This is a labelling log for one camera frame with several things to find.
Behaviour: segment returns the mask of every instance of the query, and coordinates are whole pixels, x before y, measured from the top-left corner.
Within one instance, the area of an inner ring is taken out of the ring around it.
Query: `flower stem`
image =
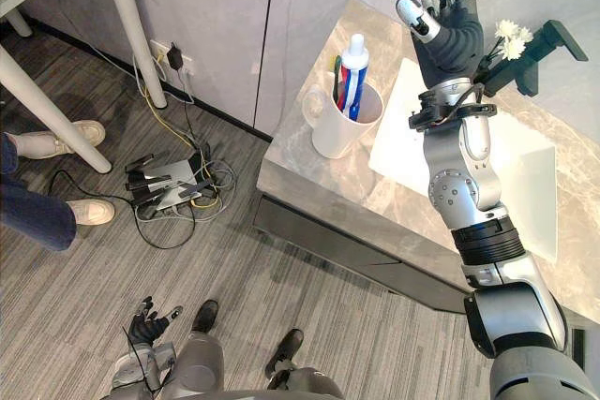
[[[504,41],[504,37],[499,37],[498,40],[496,41],[496,45],[492,48],[491,51],[489,51],[489,53],[487,54],[487,56],[490,57],[490,58],[493,58],[494,56],[496,56],[497,53],[494,56],[492,56],[492,54],[494,53],[494,51],[496,49],[498,49],[498,46],[500,46],[500,44],[502,44],[503,41]]]

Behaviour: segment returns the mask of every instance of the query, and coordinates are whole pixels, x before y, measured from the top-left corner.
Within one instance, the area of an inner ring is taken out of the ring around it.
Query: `gray carpet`
[[[189,155],[154,121],[135,81],[95,57],[40,32],[8,35],[2,44],[71,120],[98,119],[107,139],[98,147],[114,165],[107,175],[77,156],[29,161],[18,176],[45,192],[57,169],[96,191],[126,196],[123,168],[151,152],[165,161]],[[2,127],[43,125],[2,90]],[[475,351],[464,317],[437,313],[387,292],[251,227],[254,190],[267,143],[198,108],[197,133],[239,174],[231,208],[199,224],[176,250],[156,250],[138,235],[129,208],[115,201],[110,224],[80,228],[72,247],[51,253],[1,228],[0,370],[3,399],[98,399],[108,393],[113,362],[126,349],[121,330],[139,300],[152,294],[162,312],[185,310],[165,333],[181,348],[203,300],[219,300],[213,334],[223,343],[227,389],[265,386],[263,366],[291,327],[302,328],[296,361],[320,368],[349,399],[485,398],[490,363]],[[165,116],[182,126],[183,106]],[[63,180],[57,195],[77,199]],[[188,224],[143,227],[173,244]]]

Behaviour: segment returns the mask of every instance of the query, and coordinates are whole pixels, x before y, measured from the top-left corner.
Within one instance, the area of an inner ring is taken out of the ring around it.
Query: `charger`
[[[167,59],[169,60],[169,66],[176,71],[184,66],[184,57],[174,42],[171,43],[171,48],[167,52]]]

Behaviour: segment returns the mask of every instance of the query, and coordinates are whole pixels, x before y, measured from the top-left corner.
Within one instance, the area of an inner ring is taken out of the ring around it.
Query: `electrical outlet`
[[[167,80],[172,81],[172,82],[175,82],[175,81],[179,82],[179,80],[177,80],[177,75],[175,74],[175,71],[171,69],[171,67],[169,66],[169,60],[167,60],[167,52],[169,51],[170,48],[171,48],[171,45],[167,46],[161,42],[150,39],[150,52],[152,53],[152,56],[154,56],[156,59],[158,59],[158,57],[160,55],[162,55],[162,60],[160,62],[160,65],[165,70],[165,74],[167,75]],[[188,76],[193,76],[194,75],[194,60],[192,60],[191,58],[189,58],[188,56],[186,56],[184,54],[182,54],[181,56],[183,57],[183,60],[184,60],[184,66],[181,68],[181,71],[184,74],[187,74]]]

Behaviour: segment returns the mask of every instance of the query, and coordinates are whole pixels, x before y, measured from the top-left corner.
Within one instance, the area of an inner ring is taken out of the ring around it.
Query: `phone holder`
[[[521,94],[533,97],[538,93],[537,63],[560,46],[565,46],[576,60],[588,61],[587,55],[563,23],[550,20],[533,34],[533,40],[527,43],[520,58],[512,61],[502,60],[489,71],[479,73],[474,82],[483,83],[486,86],[484,94],[492,97],[514,80]]]

